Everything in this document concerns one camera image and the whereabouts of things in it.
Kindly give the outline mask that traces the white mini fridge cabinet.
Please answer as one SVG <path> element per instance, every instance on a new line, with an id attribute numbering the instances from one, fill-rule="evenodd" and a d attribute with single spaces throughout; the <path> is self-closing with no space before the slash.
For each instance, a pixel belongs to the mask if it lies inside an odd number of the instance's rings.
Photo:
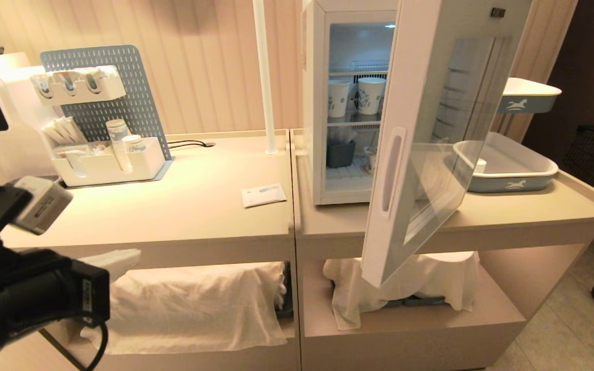
<path id="1" fill-rule="evenodd" d="M 370 200 L 372 174 L 365 146 L 377 148 L 379 112 L 363 115 L 356 106 L 359 78 L 388 78 L 398 0 L 303 0 L 302 78 L 304 136 L 315 205 L 358 204 Z M 344 117 L 328 117 L 328 81 L 351 83 Z M 326 166 L 327 144 L 354 140 L 353 164 Z"/>

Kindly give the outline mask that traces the beige counter cabinet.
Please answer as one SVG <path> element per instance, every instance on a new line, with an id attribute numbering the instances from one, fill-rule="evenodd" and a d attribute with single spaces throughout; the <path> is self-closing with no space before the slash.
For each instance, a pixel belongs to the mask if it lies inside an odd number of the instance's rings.
<path id="1" fill-rule="evenodd" d="M 200 140 L 212 148 L 172 151 L 174 161 L 159 181 L 73 189 L 73 202 L 44 235 L 12 227 L 6 246 L 49 247 L 81 258 L 137 248 L 138 268 L 290 261 L 296 290 L 292 196 L 292 134 L 276 130 L 277 154 L 266 154 L 263 131 L 198 133 L 169 140 Z M 245 209 L 240 190 L 281 183 L 288 200 Z M 181 355 L 106 355 L 97 371 L 300 371 L 300 326 L 281 319 L 287 343 L 233 352 Z M 63 323 L 0 351 L 0 371 L 81 371 L 96 350 Z"/>

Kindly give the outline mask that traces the large white cloth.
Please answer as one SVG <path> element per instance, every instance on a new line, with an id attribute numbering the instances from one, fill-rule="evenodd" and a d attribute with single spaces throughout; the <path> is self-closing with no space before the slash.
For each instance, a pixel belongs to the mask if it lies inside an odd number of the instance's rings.
<path id="1" fill-rule="evenodd" d="M 107 355 L 238 351 L 287 343 L 282 261 L 147 268 L 110 287 Z"/>

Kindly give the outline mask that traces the small lidded paper cup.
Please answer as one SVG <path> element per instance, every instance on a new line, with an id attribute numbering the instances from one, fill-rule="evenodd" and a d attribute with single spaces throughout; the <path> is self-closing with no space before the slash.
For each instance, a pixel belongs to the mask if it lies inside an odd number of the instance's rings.
<path id="1" fill-rule="evenodd" d="M 122 144 L 125 153 L 139 153 L 146 150 L 144 138 L 138 134 L 123 137 Z"/>

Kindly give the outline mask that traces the paper cup stack sleeve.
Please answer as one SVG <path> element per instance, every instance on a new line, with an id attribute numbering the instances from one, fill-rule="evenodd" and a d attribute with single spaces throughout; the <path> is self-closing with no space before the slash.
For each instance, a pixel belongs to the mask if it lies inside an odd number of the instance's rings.
<path id="1" fill-rule="evenodd" d="M 108 120 L 105 125 L 106 130 L 109 134 L 109 139 L 111 141 L 113 154 L 118 162 L 121 171 L 123 172 L 123 174 L 131 173 L 132 165 L 130 164 L 126 146 L 123 141 L 123 139 L 130 134 L 129 128 L 126 125 L 125 120 Z"/>

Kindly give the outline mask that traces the white stick sachets bundle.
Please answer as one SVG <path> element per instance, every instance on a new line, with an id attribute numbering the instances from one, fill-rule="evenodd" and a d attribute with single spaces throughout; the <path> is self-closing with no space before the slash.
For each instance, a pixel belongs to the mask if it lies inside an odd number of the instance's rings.
<path id="1" fill-rule="evenodd" d="M 54 119 L 45 124 L 41 130 L 57 145 L 87 145 L 89 143 L 73 116 Z"/>

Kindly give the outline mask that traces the blue grey pegboard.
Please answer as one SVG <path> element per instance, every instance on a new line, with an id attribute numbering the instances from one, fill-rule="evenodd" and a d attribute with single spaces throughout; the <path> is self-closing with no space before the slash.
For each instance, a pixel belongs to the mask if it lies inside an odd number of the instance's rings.
<path id="1" fill-rule="evenodd" d="M 95 103 L 63 104 L 63 113 L 76 120 L 76 124 L 90 141 L 107 140 L 109 135 L 105 123 L 113 119 L 125 120 L 133 134 L 156 137 L 165 157 L 165 164 L 155 179 L 161 179 L 165 175 L 174 158 L 170 155 L 141 54 L 136 46 L 106 45 L 48 50 L 40 54 L 40 61 L 46 71 L 114 65 L 122 78 L 125 96 Z"/>

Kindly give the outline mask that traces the flat white sachet packet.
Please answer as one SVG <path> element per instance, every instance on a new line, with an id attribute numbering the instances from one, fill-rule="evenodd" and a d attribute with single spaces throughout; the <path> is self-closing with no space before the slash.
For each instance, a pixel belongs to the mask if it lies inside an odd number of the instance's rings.
<path id="1" fill-rule="evenodd" d="M 277 204 L 287 200 L 287 195 L 280 183 L 274 183 L 256 188 L 243 189 L 241 202 L 244 208 L 258 207 L 261 205 Z"/>

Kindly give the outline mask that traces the white capsule holder shelf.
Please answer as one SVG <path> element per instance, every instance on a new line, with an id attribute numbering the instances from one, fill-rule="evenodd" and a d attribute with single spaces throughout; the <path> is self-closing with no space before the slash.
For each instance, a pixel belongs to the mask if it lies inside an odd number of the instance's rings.
<path id="1" fill-rule="evenodd" d="M 38 78 L 51 82 L 53 98 L 42 96 Z M 46 106 L 98 103 L 122 98 L 126 91 L 118 69 L 114 65 L 86 66 L 73 70 L 46 71 L 29 77 L 40 102 Z"/>

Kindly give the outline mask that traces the white support pole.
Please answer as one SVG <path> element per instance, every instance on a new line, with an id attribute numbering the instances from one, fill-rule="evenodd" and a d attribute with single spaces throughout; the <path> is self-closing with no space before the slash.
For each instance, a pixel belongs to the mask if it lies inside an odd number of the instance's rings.
<path id="1" fill-rule="evenodd" d="M 273 94 L 271 91 L 271 71 L 267 44 L 266 10 L 264 0 L 253 0 L 255 40 L 261 80 L 262 111 L 266 128 L 266 154 L 278 153 L 274 134 Z"/>

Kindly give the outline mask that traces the small white cloth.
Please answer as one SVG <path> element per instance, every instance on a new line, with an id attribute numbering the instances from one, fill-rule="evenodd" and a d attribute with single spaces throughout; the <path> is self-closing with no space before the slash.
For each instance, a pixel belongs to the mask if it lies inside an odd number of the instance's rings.
<path id="1" fill-rule="evenodd" d="M 361 327 L 361 314 L 411 295 L 444 296 L 454 310 L 472 311 L 480 282 L 476 251 L 414 255 L 381 288 L 361 277 L 361 258 L 328 259 L 323 275 L 333 284 L 332 310 L 339 330 Z"/>

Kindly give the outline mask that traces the dark storage container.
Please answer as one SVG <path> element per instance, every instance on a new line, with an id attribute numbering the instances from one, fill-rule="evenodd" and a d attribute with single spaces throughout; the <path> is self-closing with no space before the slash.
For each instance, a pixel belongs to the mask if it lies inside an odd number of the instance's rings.
<path id="1" fill-rule="evenodd" d="M 327 144 L 326 166 L 331 168 L 347 167 L 353 164 L 356 142 Z"/>

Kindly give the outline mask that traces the printed paper cup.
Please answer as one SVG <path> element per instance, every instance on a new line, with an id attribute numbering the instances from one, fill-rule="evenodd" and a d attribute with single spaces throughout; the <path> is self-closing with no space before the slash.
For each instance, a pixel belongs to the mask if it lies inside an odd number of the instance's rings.
<path id="1" fill-rule="evenodd" d="M 379 112 L 387 80 L 385 78 L 365 77 L 357 82 L 356 106 L 363 115 L 375 115 Z"/>
<path id="2" fill-rule="evenodd" d="M 347 111 L 351 83 L 348 80 L 328 81 L 328 117 L 344 117 Z"/>

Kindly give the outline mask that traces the dark blue tray stack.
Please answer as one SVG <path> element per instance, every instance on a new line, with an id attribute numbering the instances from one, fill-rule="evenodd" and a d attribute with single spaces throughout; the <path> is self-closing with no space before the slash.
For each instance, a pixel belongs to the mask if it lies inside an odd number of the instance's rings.
<path id="1" fill-rule="evenodd" d="M 383 308 L 398 308 L 401 306 L 411 308 L 419 306 L 439 305 L 447 305 L 446 298 L 444 296 L 419 297 L 416 295 L 411 295 L 401 300 L 390 300 L 386 303 L 386 305 L 383 306 Z"/>

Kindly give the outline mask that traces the blue white horse tray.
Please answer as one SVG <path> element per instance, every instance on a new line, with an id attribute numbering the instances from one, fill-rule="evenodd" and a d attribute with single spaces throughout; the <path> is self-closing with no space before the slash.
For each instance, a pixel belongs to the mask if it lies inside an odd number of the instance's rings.
<path id="1" fill-rule="evenodd" d="M 462 177 L 470 181 L 468 191 L 473 193 L 544 190 L 559 171 L 556 162 L 495 132 L 488 133 L 483 143 L 457 142 L 453 151 L 464 162 Z M 474 175 L 479 158 L 487 162 L 485 173 Z"/>
<path id="2" fill-rule="evenodd" d="M 510 77 L 497 108 L 497 113 L 546 113 L 563 91 L 544 83 Z"/>

